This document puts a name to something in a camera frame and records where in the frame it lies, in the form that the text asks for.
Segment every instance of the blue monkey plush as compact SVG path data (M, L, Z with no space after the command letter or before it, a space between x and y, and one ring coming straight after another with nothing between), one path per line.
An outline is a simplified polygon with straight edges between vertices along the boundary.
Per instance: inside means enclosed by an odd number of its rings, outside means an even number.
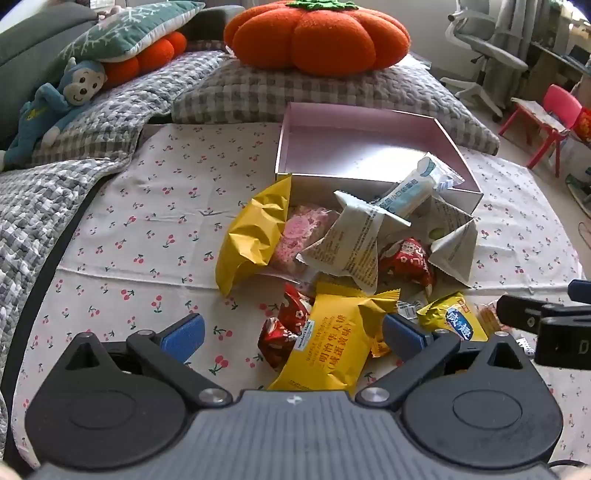
M0 171L23 167L41 137L43 147L52 146L66 125L88 108L105 80L105 69L99 62L84 60L76 64L71 58L57 89L51 83L41 85L35 99L22 106L17 136L8 150L0 150Z

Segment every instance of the green pillow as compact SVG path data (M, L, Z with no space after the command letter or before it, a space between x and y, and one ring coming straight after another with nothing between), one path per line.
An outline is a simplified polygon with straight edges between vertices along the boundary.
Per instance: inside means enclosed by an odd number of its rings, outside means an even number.
M178 30L205 6L173 0L141 5L107 17L64 48L60 60L124 61L163 36Z

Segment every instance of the pink cookie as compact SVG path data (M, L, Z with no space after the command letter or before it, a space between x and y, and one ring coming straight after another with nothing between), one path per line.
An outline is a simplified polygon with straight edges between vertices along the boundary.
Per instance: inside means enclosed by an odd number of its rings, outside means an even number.
M269 265L291 275L301 272L304 265L296 260L296 255L324 237L336 217L336 212L314 205L295 207Z

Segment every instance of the checkered blanket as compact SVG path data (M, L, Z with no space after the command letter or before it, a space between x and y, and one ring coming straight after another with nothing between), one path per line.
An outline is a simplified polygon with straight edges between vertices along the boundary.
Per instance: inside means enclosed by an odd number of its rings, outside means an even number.
M38 144L28 166L65 158L124 160L135 148L144 124L170 113L174 99L194 87L228 58L221 51L194 51L163 68L99 95L57 137L50 148Z
M170 113L174 98L225 58L221 51L188 53L100 95L53 147L35 150L28 165L34 168L0 174L0 380L31 288L86 194L101 177L127 166L153 115ZM0 396L0 456L7 428Z
M437 118L459 146L495 155L499 139L425 68L395 65L348 79L267 71L230 59L173 105L178 124L281 122L289 102L388 108Z

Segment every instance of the cardboard box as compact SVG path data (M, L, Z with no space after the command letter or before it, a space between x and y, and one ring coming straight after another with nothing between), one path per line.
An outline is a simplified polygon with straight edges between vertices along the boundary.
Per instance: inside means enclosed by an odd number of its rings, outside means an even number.
M403 181L426 152L464 183L441 196L472 213L483 194L441 124L429 116L326 103L290 103L283 117L275 174L292 176L292 205L332 206L343 190L371 201Z

